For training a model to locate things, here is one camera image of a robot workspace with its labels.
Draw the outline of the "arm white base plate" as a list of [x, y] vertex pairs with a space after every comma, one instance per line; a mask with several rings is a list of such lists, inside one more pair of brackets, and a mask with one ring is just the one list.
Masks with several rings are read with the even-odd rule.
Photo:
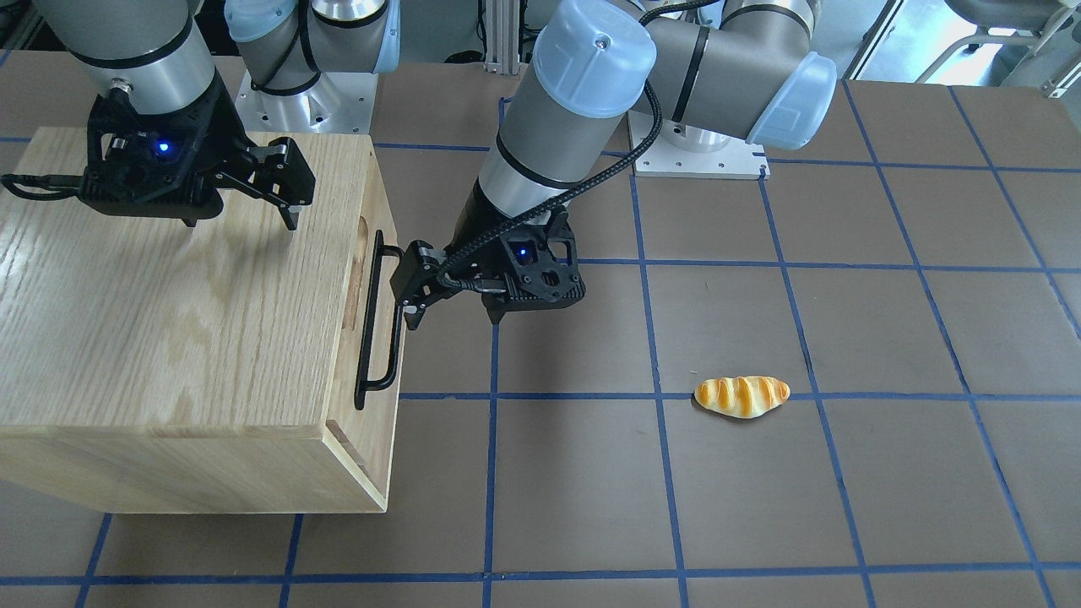
[[246, 72], [235, 107], [248, 131], [366, 135], [378, 82], [375, 72], [322, 72], [312, 88], [278, 96], [252, 90]]
[[702, 128], [660, 121], [657, 138], [633, 161], [638, 176], [670, 179], [769, 179], [768, 155], [749, 144]]

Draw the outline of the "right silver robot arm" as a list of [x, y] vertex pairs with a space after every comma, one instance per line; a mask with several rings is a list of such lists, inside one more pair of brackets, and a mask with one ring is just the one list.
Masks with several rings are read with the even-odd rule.
[[294, 133], [345, 116], [333, 72], [393, 72], [398, 1], [227, 1], [229, 37], [246, 62], [259, 116], [279, 132], [246, 134], [187, 1], [39, 1], [37, 8], [96, 87], [86, 167], [77, 176], [3, 176], [12, 195], [76, 198], [121, 219], [189, 227], [223, 212], [221, 190], [273, 204], [296, 230], [317, 180]]

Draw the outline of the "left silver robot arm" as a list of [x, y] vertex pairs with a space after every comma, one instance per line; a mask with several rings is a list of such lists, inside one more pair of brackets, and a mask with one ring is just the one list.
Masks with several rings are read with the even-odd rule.
[[679, 19], [699, 1], [563, 1], [540, 30], [451, 242], [410, 243], [395, 319], [480, 294], [492, 323], [584, 298], [568, 204], [624, 171], [665, 121], [799, 149], [835, 97], [835, 62], [811, 39], [818, 1], [725, 1], [717, 26]]

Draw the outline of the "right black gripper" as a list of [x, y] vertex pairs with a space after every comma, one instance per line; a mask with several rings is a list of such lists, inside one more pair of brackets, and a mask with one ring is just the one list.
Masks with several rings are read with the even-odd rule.
[[88, 161], [76, 197], [111, 216], [216, 219], [219, 188], [244, 193], [278, 210], [296, 232], [312, 204], [317, 180], [294, 138], [254, 145], [221, 80], [178, 111], [136, 114], [114, 89], [94, 100], [86, 121]]

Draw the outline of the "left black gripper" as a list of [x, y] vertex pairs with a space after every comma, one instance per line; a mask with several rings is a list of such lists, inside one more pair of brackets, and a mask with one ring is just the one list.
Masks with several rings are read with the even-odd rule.
[[[437, 270], [445, 261], [444, 250], [424, 240], [413, 240], [403, 250], [390, 285], [409, 330], [421, 327], [422, 316], [438, 301], [463, 291], [437, 281]], [[480, 293], [490, 322], [498, 326], [506, 312], [563, 309], [579, 303], [586, 285], [578, 261], [568, 209], [557, 207], [547, 223], [525, 223], [503, 232], [449, 267], [445, 276]]]

